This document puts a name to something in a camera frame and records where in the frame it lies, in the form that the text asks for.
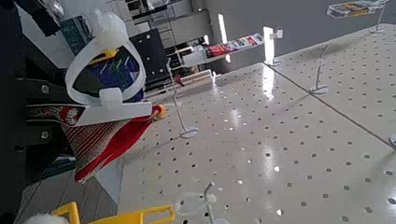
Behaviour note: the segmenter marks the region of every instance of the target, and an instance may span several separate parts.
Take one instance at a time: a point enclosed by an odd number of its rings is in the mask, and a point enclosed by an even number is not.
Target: yellow plastic part
[[[69,223],[70,224],[79,224],[77,204],[74,202],[65,204],[64,206],[51,212],[52,215],[55,215],[58,217],[66,214],[66,213],[69,214]]]
[[[176,214],[175,209],[172,204],[168,204],[161,207],[152,207],[145,210],[140,210],[134,213],[121,214],[115,217],[107,217],[103,219],[90,222],[89,224],[144,224],[144,218],[146,215],[153,213],[163,213],[169,212],[169,217],[161,220],[150,222],[150,224],[163,224],[173,222],[175,220]],[[79,224],[78,210],[76,203],[68,203],[55,211],[52,212],[55,216],[62,216],[69,213],[69,223]]]
[[[157,114],[156,118],[157,119],[164,119],[168,115],[168,111],[166,110],[164,105],[159,105],[161,108],[161,113]]]
[[[90,62],[90,65],[114,58],[117,52],[119,52],[117,49],[105,49]]]

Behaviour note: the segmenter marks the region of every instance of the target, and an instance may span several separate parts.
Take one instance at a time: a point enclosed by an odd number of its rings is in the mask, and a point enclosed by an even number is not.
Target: plastic packaging
[[[102,15],[96,9],[97,22],[93,25],[95,38],[76,56],[70,64],[65,76],[67,93],[74,101],[83,105],[100,105],[101,100],[88,94],[76,91],[73,84],[90,61],[105,49],[117,49],[124,46],[136,58],[139,64],[139,75],[130,87],[122,93],[122,101],[134,97],[143,88],[146,82],[146,71],[142,59],[134,45],[129,41],[125,23],[114,13],[107,12]]]
[[[357,1],[330,5],[327,14],[336,19],[373,14],[382,2]]]
[[[217,44],[209,47],[197,46],[193,48],[192,54],[183,56],[183,61],[187,67],[201,63],[211,63],[224,58],[227,54],[253,49],[263,43],[262,35],[254,34],[230,41],[226,44]]]

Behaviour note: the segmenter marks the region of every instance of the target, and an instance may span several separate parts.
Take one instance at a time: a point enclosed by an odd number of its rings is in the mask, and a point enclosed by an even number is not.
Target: white pegboard
[[[230,223],[396,221],[394,150],[262,64],[179,100],[200,132],[179,138],[172,107],[152,124],[122,158],[119,213],[175,203],[214,181],[215,216]]]
[[[388,142],[396,133],[396,25],[380,27],[382,34],[368,28],[284,55],[276,70],[309,89],[321,49],[329,45],[320,83],[330,91],[320,99]]]

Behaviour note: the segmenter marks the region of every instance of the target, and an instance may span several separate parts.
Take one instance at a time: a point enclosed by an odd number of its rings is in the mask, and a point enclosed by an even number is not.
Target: metal display hook
[[[320,80],[320,69],[321,66],[323,64],[323,55],[324,52],[326,51],[326,49],[329,47],[329,45],[326,45],[326,47],[324,47],[323,51],[320,54],[320,61],[319,61],[319,67],[318,67],[318,73],[317,73],[317,81],[315,83],[315,86],[311,87],[309,89],[309,91],[313,94],[323,94],[326,93],[327,91],[329,91],[329,86],[328,85],[319,85],[319,80]]]
[[[196,134],[198,134],[199,129],[196,127],[186,127],[186,124],[184,123],[183,117],[181,116],[180,108],[178,107],[178,103],[177,103],[177,88],[175,85],[175,81],[173,79],[172,69],[169,65],[170,62],[171,62],[171,59],[169,59],[168,62],[166,63],[166,68],[168,69],[169,76],[171,77],[171,81],[172,81],[172,86],[174,88],[173,99],[174,99],[174,103],[175,103],[175,107],[176,107],[177,116],[178,116],[178,119],[180,120],[180,124],[181,124],[181,128],[182,128],[182,131],[180,132],[180,137],[192,138]]]
[[[213,216],[213,211],[212,211],[212,205],[210,204],[210,202],[208,201],[208,197],[207,197],[207,193],[209,192],[209,190],[215,186],[215,183],[210,182],[205,191],[204,191],[204,198],[205,198],[205,203],[206,203],[206,211],[209,214],[209,220],[210,220],[210,224],[230,224],[227,220],[225,220],[224,218],[217,218],[215,219],[215,217]]]
[[[379,28],[379,23],[381,23],[382,16],[384,15],[385,7],[387,6],[387,2],[389,0],[379,0],[376,1],[378,4],[378,8],[381,8],[381,12],[379,13],[378,21],[376,22],[376,26],[373,30],[370,31],[372,34],[381,34],[384,32],[384,29]]]

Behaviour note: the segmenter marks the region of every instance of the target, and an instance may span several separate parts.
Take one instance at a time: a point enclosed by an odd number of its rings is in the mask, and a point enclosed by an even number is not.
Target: white plastic strap
[[[100,105],[101,100],[88,94],[76,91],[73,85],[84,67],[101,51],[108,48],[117,48],[123,45],[134,56],[139,64],[139,75],[134,83],[122,93],[122,101],[134,97],[145,85],[146,70],[142,59],[134,45],[129,41],[125,24],[123,21],[112,13],[106,14],[104,17],[98,12],[99,21],[104,25],[99,28],[100,34],[93,39],[82,51],[76,56],[75,60],[70,64],[65,76],[67,93],[74,101],[83,105]]]
[[[142,59],[140,58],[139,53],[137,52],[134,45],[128,41],[126,45],[124,45],[128,51],[136,58],[137,63],[139,64],[139,75],[137,79],[134,81],[130,87],[128,87],[122,93],[122,101],[128,100],[135,96],[144,86],[146,82],[146,70],[145,66],[143,65]],[[76,91],[73,88],[73,84],[76,81],[79,73],[84,69],[84,67],[103,49],[99,48],[96,45],[95,40],[91,41],[77,56],[76,59],[70,64],[69,68],[67,69],[66,76],[65,76],[65,83],[67,88],[67,93],[69,94],[70,98],[74,101],[83,104],[83,105],[100,105],[101,101],[97,97],[92,97],[88,94]]]

